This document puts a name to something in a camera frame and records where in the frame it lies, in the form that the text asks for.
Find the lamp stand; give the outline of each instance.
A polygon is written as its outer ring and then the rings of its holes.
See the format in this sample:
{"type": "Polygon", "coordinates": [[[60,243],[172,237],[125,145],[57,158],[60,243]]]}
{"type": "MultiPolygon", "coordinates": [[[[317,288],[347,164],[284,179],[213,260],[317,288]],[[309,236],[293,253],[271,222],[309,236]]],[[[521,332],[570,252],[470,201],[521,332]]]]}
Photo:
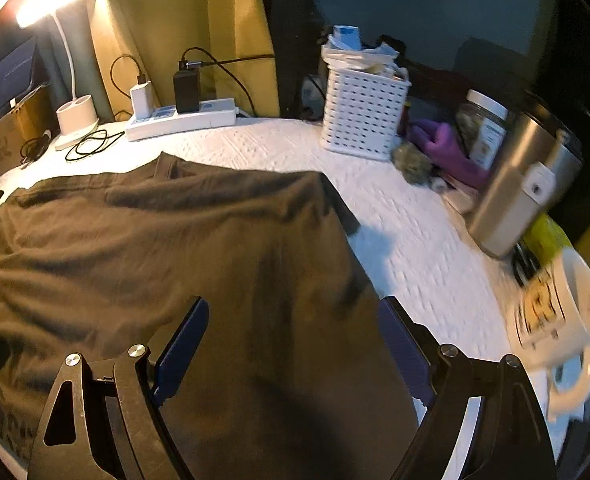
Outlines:
{"type": "Polygon", "coordinates": [[[70,66],[70,89],[73,99],[68,103],[64,103],[55,112],[60,124],[60,135],[55,139],[54,145],[56,150],[64,150],[74,146],[83,137],[94,132],[98,127],[99,119],[93,104],[93,98],[90,95],[80,98],[76,96],[75,69],[73,69],[73,58],[70,55],[69,43],[66,41],[62,24],[55,11],[51,12],[51,16],[62,37],[62,43],[64,43],[64,50],[66,50],[70,66]]]}
{"type": "Polygon", "coordinates": [[[72,93],[72,101],[75,101],[75,70],[73,69],[73,58],[70,56],[69,50],[69,43],[66,41],[66,36],[64,36],[64,30],[62,29],[62,24],[60,20],[57,18],[57,14],[55,11],[51,12],[51,16],[53,17],[53,21],[55,21],[55,25],[57,26],[57,30],[60,32],[60,36],[62,37],[62,43],[64,43],[64,50],[66,50],[66,56],[69,58],[69,66],[70,66],[70,89],[72,93]]]}

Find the blue gripper pad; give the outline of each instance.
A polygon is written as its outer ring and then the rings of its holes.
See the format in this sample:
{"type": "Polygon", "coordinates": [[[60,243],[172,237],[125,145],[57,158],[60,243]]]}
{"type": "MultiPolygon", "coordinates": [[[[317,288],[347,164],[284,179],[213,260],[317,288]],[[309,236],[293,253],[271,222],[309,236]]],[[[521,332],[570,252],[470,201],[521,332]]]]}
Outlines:
{"type": "Polygon", "coordinates": [[[153,401],[157,406],[177,393],[209,323],[209,304],[200,299],[187,314],[157,364],[153,401]]]}
{"type": "Polygon", "coordinates": [[[431,366],[389,298],[379,302],[377,324],[411,395],[430,407],[436,397],[431,386],[431,366]]]}

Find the jar lid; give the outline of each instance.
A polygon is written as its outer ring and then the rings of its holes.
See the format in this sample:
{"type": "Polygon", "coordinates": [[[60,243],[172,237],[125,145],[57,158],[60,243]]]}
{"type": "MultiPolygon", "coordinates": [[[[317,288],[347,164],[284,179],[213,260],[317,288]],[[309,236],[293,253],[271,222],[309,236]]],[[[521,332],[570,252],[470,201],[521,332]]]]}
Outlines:
{"type": "Polygon", "coordinates": [[[502,120],[505,120],[505,118],[508,117],[507,108],[503,107],[497,101],[493,101],[490,97],[487,97],[484,94],[480,94],[474,90],[469,90],[466,100],[476,104],[479,107],[482,107],[484,110],[488,110],[502,120]]]}

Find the white charger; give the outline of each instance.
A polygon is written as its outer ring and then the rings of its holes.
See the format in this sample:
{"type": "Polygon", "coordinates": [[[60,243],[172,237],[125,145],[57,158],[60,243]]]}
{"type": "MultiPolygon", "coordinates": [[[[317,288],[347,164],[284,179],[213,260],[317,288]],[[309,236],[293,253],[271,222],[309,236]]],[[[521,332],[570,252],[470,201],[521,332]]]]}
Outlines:
{"type": "Polygon", "coordinates": [[[131,88],[131,103],[136,120],[148,119],[153,115],[155,107],[153,106],[153,87],[150,81],[131,88]]]}

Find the brown t-shirt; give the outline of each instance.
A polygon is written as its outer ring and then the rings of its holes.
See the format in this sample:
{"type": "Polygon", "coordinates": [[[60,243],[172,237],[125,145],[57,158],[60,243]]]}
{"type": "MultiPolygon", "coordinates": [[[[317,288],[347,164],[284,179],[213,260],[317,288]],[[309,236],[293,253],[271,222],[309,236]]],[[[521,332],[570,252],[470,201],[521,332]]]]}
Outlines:
{"type": "Polygon", "coordinates": [[[320,173],[162,153],[0,206],[0,436],[28,460],[67,354],[114,358],[202,296],[208,329],[162,415],[200,479],[389,478],[417,426],[320,173]]]}

